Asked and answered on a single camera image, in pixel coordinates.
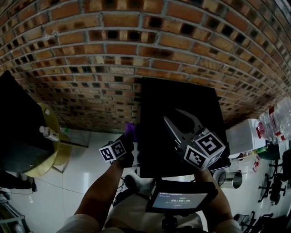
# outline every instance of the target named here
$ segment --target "purple object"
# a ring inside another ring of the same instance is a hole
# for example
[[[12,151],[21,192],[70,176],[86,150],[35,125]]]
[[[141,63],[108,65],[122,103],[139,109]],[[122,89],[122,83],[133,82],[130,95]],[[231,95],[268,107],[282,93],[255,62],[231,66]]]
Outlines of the purple object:
[[[136,130],[138,125],[136,126],[134,123],[127,123],[125,125],[125,138],[132,136],[133,142],[139,142],[138,137],[136,135]]]

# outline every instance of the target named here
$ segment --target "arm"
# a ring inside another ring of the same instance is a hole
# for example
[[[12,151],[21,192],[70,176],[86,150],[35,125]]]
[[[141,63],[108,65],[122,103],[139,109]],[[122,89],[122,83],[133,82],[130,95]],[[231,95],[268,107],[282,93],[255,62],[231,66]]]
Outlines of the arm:
[[[233,219],[231,208],[223,191],[213,179],[208,169],[199,171],[194,174],[196,182],[213,182],[218,191],[218,195],[208,204],[203,210],[205,218],[207,219],[208,231],[212,232],[214,227],[218,224]]]
[[[75,214],[81,213],[93,217],[102,229],[122,173],[123,167],[120,166],[120,163],[118,161],[113,162],[109,169],[85,193]]]

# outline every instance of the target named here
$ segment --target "white sleeve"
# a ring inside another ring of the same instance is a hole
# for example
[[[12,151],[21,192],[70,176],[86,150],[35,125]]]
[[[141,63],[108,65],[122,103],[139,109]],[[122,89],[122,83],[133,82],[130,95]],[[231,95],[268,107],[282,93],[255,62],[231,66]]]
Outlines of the white sleeve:
[[[65,220],[64,226],[57,233],[96,233],[99,223],[89,215],[76,214]]]
[[[218,224],[213,232],[215,233],[242,233],[241,227],[236,220],[226,220]]]

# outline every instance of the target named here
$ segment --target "plastic water bottle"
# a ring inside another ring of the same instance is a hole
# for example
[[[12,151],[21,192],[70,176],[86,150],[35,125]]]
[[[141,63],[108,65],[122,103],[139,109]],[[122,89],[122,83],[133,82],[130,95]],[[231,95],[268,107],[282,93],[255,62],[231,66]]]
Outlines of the plastic water bottle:
[[[261,114],[256,129],[260,137],[273,144],[291,139],[291,98],[285,97]]]
[[[248,156],[242,160],[231,159],[230,172],[241,171],[242,174],[252,174],[258,170],[260,159],[258,156]]]
[[[258,156],[249,156],[238,162],[238,169],[242,174],[256,173],[260,165]]]

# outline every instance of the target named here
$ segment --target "metal pipe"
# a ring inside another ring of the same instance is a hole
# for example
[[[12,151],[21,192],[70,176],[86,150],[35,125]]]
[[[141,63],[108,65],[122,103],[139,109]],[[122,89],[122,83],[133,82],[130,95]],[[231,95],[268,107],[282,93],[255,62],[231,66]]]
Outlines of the metal pipe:
[[[218,183],[220,187],[239,188],[242,184],[241,172],[226,172],[220,175]]]

